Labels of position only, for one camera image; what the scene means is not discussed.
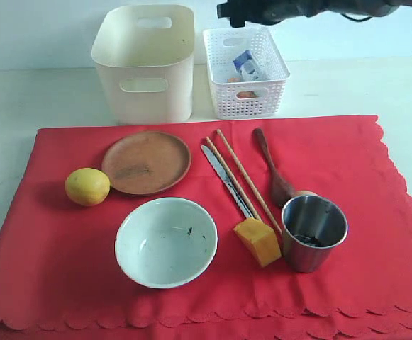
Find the spoon handle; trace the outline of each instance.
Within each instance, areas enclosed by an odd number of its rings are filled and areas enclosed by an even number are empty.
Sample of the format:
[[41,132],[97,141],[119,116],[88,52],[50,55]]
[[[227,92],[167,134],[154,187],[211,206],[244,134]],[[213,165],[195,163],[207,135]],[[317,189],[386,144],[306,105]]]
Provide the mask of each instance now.
[[262,153],[265,156],[265,159],[267,160],[267,163],[269,164],[269,168],[272,171],[277,171],[277,168],[275,167],[274,161],[272,159],[272,155],[270,154],[269,151],[269,146],[267,144],[267,139],[264,135],[264,131],[259,127],[255,128],[255,134],[257,138],[257,142],[259,143]]

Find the white wall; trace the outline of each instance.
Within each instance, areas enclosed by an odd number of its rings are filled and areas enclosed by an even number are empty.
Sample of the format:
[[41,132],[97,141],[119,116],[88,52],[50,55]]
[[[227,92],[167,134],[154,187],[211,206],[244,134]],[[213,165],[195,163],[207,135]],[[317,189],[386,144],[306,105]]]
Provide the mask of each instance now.
[[[0,69],[91,67],[89,52],[105,13],[124,4],[178,3],[193,8],[197,37],[229,27],[220,0],[0,0]],[[412,8],[352,23],[338,14],[295,18],[271,28],[286,60],[412,55]],[[196,62],[204,62],[202,40]]]

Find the wooden chopstick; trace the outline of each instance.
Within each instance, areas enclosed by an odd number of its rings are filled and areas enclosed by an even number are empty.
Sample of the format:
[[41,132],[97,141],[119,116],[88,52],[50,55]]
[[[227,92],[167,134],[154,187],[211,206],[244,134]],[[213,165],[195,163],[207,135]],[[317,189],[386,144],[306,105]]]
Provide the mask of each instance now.
[[253,183],[253,181],[251,180],[251,178],[248,176],[245,168],[243,167],[243,165],[240,163],[239,158],[237,157],[237,155],[235,154],[233,148],[229,145],[225,135],[221,132],[220,129],[217,130],[217,133],[220,135],[221,139],[223,140],[223,143],[225,143],[226,148],[228,149],[229,153],[231,154],[231,156],[234,158],[235,163],[237,164],[237,167],[239,168],[240,172],[242,173],[242,175],[245,177],[245,180],[247,181],[248,185],[251,187],[251,190],[253,191],[253,193],[255,194],[257,200],[259,201],[260,205],[262,206],[262,208],[264,209],[265,213],[267,214],[267,216],[270,219],[270,222],[272,222],[272,224],[277,228],[278,232],[280,234],[282,234],[282,230],[279,227],[277,220],[275,220],[274,216],[272,215],[272,213],[270,212],[269,207],[267,207],[267,204],[264,202],[264,198],[262,198],[260,192],[257,190],[255,184]]
[[206,137],[206,141],[208,146],[211,148],[213,154],[215,154],[215,156],[217,157],[218,161],[220,162],[221,166],[225,169],[226,173],[228,174],[228,176],[231,178],[231,181],[233,182],[235,188],[237,189],[237,191],[240,194],[240,197],[242,197],[242,199],[244,200],[245,204],[248,206],[248,208],[250,209],[251,213],[253,214],[253,216],[255,216],[255,219],[257,220],[261,220],[261,217],[259,216],[259,214],[257,213],[255,207],[253,206],[253,204],[251,203],[250,199],[248,198],[247,194],[245,193],[245,191],[242,189],[242,186],[239,184],[239,182],[237,181],[237,179],[234,177],[233,172],[229,169],[229,166],[226,164],[225,160],[223,159],[223,157],[221,156],[220,152],[218,151],[218,149],[216,148],[216,146],[213,144],[213,142],[211,141],[211,139],[209,137]]

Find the wooden spoon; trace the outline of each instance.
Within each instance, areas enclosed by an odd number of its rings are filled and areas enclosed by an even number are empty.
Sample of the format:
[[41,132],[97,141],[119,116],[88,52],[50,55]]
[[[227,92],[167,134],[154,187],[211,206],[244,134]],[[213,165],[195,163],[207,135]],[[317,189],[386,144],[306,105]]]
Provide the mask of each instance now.
[[265,159],[267,161],[267,165],[269,166],[270,171],[272,172],[270,197],[277,206],[283,208],[284,204],[292,198],[295,190],[292,187],[292,185],[289,182],[287,182],[282,177],[282,175],[280,175],[277,171],[277,168],[272,159],[272,155],[269,151],[269,146],[267,145],[267,139],[264,135],[264,131],[262,131],[260,127],[257,127],[255,129],[255,134],[257,141],[261,146],[262,153],[264,154]]

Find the blue and white package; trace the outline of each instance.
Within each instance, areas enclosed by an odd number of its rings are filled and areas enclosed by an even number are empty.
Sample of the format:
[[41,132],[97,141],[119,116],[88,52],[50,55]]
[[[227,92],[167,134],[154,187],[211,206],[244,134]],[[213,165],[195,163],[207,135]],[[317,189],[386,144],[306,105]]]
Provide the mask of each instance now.
[[234,67],[242,76],[243,81],[267,80],[256,61],[253,59],[249,50],[244,51],[233,61]]

